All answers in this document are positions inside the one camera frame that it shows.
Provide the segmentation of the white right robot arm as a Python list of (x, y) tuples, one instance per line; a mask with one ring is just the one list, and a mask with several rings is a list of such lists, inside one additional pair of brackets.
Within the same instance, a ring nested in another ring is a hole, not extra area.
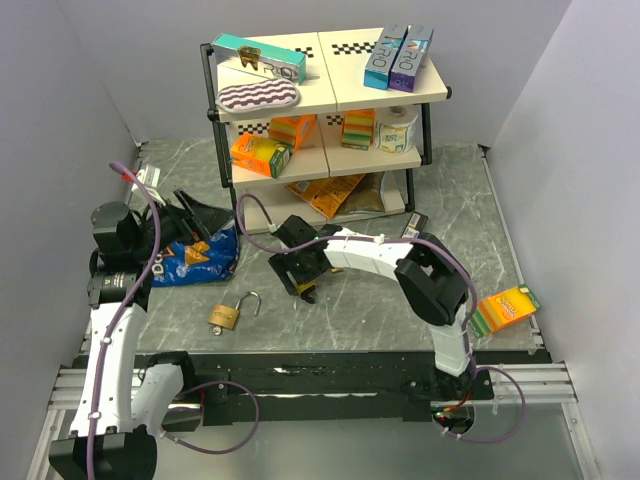
[(286, 291), (307, 302), (303, 287), (331, 269), (355, 269), (398, 283), (413, 312), (427, 323), (434, 342), (438, 390), (459, 398), (472, 384), (471, 350), (463, 320), (467, 273), (433, 236), (387, 239), (326, 224), (317, 230), (297, 215), (269, 227), (287, 248), (269, 258)]

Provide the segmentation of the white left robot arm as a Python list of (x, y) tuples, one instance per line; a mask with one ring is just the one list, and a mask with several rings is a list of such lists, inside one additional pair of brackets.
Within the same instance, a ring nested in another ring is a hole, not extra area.
[(64, 479), (150, 479), (161, 422), (174, 400), (198, 387), (185, 351), (155, 354), (132, 389), (138, 338), (145, 323), (152, 267), (171, 246), (193, 246), (217, 234), (235, 241), (233, 213), (177, 189), (178, 202), (139, 213), (112, 201), (91, 214), (91, 344), (81, 399), (67, 438), (52, 442), (49, 462)]

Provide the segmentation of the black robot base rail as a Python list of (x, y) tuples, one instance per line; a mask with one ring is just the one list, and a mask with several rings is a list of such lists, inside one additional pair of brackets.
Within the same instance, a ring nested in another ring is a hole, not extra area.
[(207, 426), (240, 421), (398, 418), (429, 422), (433, 407), (491, 400), (490, 376), (448, 380), (425, 351), (196, 353), (181, 399)]

